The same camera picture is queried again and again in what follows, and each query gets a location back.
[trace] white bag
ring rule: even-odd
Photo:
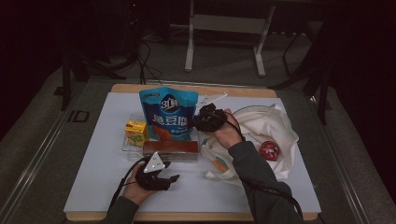
[[[294,154],[299,138],[280,106],[248,106],[235,111],[233,116],[239,123],[241,133],[247,141],[254,144],[256,150],[259,150],[264,141],[274,141],[279,145],[280,154],[277,160],[267,162],[273,169],[276,179],[288,178],[289,171],[294,165]],[[221,171],[221,173],[208,171],[206,177],[241,185],[233,168],[233,158],[214,137],[209,137],[203,142],[201,152]]]

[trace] gray carpet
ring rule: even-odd
[[[173,36],[169,43],[147,40],[151,50],[148,65],[153,75],[146,70],[145,77],[152,78],[151,82],[158,82],[153,77],[160,75],[154,70],[158,69],[162,72],[158,77],[162,83],[197,82],[258,88],[288,78],[280,56],[290,38],[283,35],[268,37],[262,54],[267,76],[258,77],[251,48],[253,42],[235,45],[224,43],[225,41],[214,42],[208,40],[208,34],[201,35],[205,38],[197,38],[193,70],[190,73],[184,71],[187,50],[184,33]],[[303,36],[298,39],[288,54],[291,69],[302,60],[309,45]],[[145,58],[148,49],[142,46],[141,51]],[[128,77],[123,81],[128,83],[138,83],[139,72],[137,65],[119,71],[122,76]],[[15,214],[9,223],[61,223],[64,220],[64,204],[106,94],[113,84],[120,83],[92,71],[92,78],[86,85],[74,83],[75,91],[82,92],[67,111],[60,112],[62,99],[52,94],[61,85],[61,74],[59,70],[49,77],[40,93],[0,143],[1,202],[6,201],[23,169],[41,148],[41,143],[46,142],[47,133],[59,118],[67,118],[72,110],[89,111],[90,118],[84,123],[63,123],[30,188],[20,203],[16,204]],[[362,223],[396,223],[395,204],[382,185],[336,92],[330,89],[326,111],[328,125],[322,126],[315,117],[315,104],[300,91],[303,85],[304,81],[301,81],[277,94],[284,99],[287,111],[292,111],[290,121],[300,136],[299,147],[316,186],[315,191],[326,223],[361,223],[362,220]],[[361,204],[363,212],[357,213],[354,210],[350,198],[357,199],[355,202]],[[358,218],[357,214],[366,217]],[[309,223],[322,222],[316,219]]]

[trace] table leg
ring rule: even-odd
[[[275,8],[276,8],[275,6],[272,6],[270,8],[267,19],[264,23],[264,26],[262,27],[262,38],[260,39],[260,43],[257,47],[253,48],[254,57],[256,59],[257,71],[258,71],[260,77],[265,76],[264,64],[262,62],[262,47],[264,45],[265,38],[268,35],[268,30],[270,28],[270,24],[271,24],[272,18],[274,16]]]
[[[194,0],[190,0],[190,24],[189,24],[189,45],[187,48],[186,65],[184,70],[190,72],[192,70],[192,59],[194,55]]]

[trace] brown box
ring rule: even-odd
[[[198,161],[198,142],[196,141],[146,141],[143,156],[158,151],[163,161]]]

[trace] hand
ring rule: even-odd
[[[239,127],[238,122],[232,116],[232,112],[230,109],[224,110],[227,115],[227,120],[231,122],[231,124],[235,125],[235,127]],[[242,142],[242,138],[239,133],[227,122],[221,126],[221,128],[213,133],[207,133],[208,135],[216,137],[222,147],[229,149],[233,145]]]
[[[137,171],[139,170],[141,164],[137,164],[133,169],[131,176],[126,180],[125,190],[122,193],[122,196],[131,200],[137,205],[141,205],[151,194],[157,192],[157,190],[146,190],[143,189],[137,184],[136,176]]]

